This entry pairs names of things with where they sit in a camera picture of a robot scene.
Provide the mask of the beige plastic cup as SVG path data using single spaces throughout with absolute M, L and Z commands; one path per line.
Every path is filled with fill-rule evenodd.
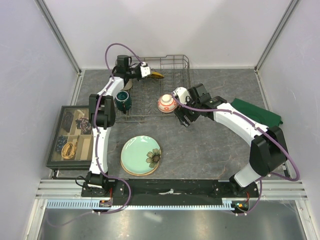
M 128 90 L 130 90 L 131 88 L 133 87 L 133 82 L 132 82 L 132 80 L 130 79 L 127 83 L 126 83 L 126 85 L 123 87 L 123 91 L 128 91 Z

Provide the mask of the yellow black patterned plate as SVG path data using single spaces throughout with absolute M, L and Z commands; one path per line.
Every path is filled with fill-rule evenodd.
M 163 79 L 165 76 L 159 72 L 153 71 L 150 75 L 147 76 L 152 79 Z

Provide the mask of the white red patterned bowl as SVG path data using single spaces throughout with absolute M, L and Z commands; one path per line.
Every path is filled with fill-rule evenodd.
M 162 95 L 157 101 L 157 108 L 163 113 L 171 113 L 177 106 L 177 102 L 170 94 Z

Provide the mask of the dark green mug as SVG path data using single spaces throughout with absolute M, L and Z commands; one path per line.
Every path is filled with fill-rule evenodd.
M 119 111 L 126 114 L 132 107 L 130 94 L 125 90 L 119 91 L 115 97 L 115 104 Z

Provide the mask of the mint green flower plate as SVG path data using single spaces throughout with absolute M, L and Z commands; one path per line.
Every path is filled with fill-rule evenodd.
M 162 150 L 158 142 L 146 135 L 129 139 L 121 150 L 120 161 L 146 161 L 153 168 L 160 163 Z

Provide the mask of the cream bird pattern plate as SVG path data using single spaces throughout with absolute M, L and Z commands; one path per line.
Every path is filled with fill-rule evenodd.
M 149 167 L 150 163 L 143 161 L 120 161 L 120 164 L 125 172 L 133 176 L 148 176 L 155 172 L 160 163 L 157 163 L 154 167 Z

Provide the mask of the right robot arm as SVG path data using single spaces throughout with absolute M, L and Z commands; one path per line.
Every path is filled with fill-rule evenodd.
M 229 179 L 233 196 L 242 196 L 251 183 L 287 161 L 286 141 L 278 126 L 268 127 L 252 120 L 224 98 L 212 97 L 202 83 L 189 89 L 178 87 L 172 96 L 178 104 L 174 113 L 181 125 L 188 127 L 199 116 L 207 117 L 233 131 L 250 146 L 248 164 Z

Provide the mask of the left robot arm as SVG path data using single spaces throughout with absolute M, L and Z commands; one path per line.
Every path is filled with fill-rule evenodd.
M 89 96 L 89 121 L 92 126 L 93 152 L 82 197 L 105 197 L 110 193 L 108 173 L 108 140 L 116 121 L 114 99 L 131 79 L 140 79 L 141 65 L 131 66 L 132 57 L 118 55 L 115 67 L 104 88 Z

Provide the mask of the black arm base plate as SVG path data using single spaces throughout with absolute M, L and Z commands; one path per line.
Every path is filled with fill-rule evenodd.
M 259 196 L 258 186 L 237 187 L 229 180 L 134 179 L 126 183 L 109 180 L 104 188 L 81 184 L 82 197 L 95 200 L 110 197 L 113 206 L 178 207 L 221 205 L 222 199 L 250 199 Z

